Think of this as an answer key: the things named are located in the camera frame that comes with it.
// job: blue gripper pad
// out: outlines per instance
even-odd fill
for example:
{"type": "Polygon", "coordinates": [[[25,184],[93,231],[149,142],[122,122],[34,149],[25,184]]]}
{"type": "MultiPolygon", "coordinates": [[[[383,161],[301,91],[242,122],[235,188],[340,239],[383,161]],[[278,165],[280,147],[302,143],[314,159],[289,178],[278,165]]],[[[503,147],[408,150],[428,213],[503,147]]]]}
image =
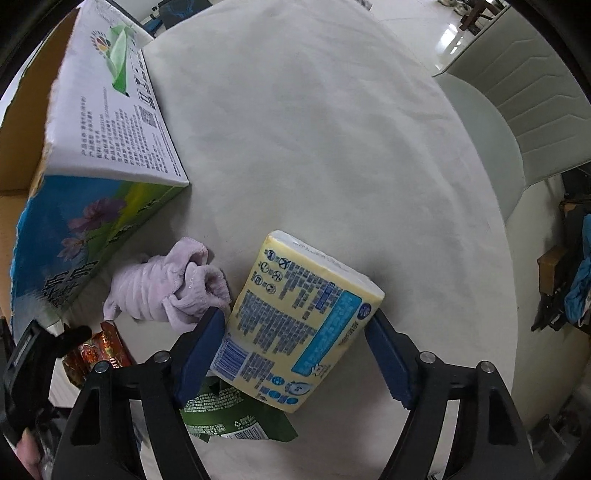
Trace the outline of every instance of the blue gripper pad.
{"type": "Polygon", "coordinates": [[[417,347],[407,335],[394,330],[381,310],[365,326],[365,338],[390,394],[411,410],[418,388],[417,347]]]}
{"type": "Polygon", "coordinates": [[[184,333],[171,350],[175,377],[174,397],[181,406],[199,395],[203,379],[216,356],[226,332],[226,321],[220,309],[211,307],[195,330],[184,333]]]}

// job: cardboard box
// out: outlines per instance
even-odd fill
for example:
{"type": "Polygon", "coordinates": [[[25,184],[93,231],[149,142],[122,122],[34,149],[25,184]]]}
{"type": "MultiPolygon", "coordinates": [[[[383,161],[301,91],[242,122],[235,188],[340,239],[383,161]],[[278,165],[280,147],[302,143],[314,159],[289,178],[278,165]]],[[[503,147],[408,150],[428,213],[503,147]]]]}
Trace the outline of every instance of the cardboard box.
{"type": "Polygon", "coordinates": [[[0,128],[0,309],[48,326],[125,238],[189,181],[141,48],[104,0],[48,36],[0,128]]]}
{"type": "Polygon", "coordinates": [[[554,295],[559,282],[566,273],[566,254],[568,250],[558,245],[553,246],[538,259],[540,272],[540,293],[554,295]]]}

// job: flower illustration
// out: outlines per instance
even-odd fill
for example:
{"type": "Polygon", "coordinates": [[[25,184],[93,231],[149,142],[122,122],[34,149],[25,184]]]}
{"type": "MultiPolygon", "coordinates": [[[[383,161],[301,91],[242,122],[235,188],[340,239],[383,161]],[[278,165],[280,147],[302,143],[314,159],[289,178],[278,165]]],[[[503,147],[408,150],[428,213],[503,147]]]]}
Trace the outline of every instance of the flower illustration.
{"type": "Polygon", "coordinates": [[[76,258],[80,254],[82,247],[86,245],[87,241],[88,240],[83,233],[77,233],[76,236],[64,238],[61,241],[64,250],[58,254],[58,257],[63,258],[64,262],[76,258]]]}
{"type": "Polygon", "coordinates": [[[121,215],[127,202],[122,199],[103,198],[87,205],[82,212],[84,217],[74,218],[68,222],[72,233],[82,233],[95,230],[104,223],[114,222],[121,215]]]}

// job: purple cloth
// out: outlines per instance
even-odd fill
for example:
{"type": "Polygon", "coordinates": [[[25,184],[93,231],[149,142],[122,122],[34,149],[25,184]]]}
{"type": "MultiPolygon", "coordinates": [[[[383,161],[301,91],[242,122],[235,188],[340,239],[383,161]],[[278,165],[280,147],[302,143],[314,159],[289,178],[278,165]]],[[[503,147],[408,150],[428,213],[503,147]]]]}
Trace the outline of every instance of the purple cloth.
{"type": "Polygon", "coordinates": [[[230,294],[223,273],[207,265],[207,248],[193,238],[181,238],[162,257],[130,261],[111,281],[103,306],[105,320],[129,313],[133,318],[170,322],[179,333],[190,332],[209,307],[228,315],[230,294]]]}

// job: human hand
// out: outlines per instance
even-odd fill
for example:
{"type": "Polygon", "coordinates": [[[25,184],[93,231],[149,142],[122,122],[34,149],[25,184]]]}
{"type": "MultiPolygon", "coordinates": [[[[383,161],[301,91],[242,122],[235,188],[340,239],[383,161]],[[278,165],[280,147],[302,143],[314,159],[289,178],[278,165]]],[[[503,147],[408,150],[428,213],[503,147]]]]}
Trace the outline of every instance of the human hand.
{"type": "Polygon", "coordinates": [[[41,480],[41,454],[29,429],[24,430],[20,442],[17,443],[17,457],[35,480],[41,480]]]}

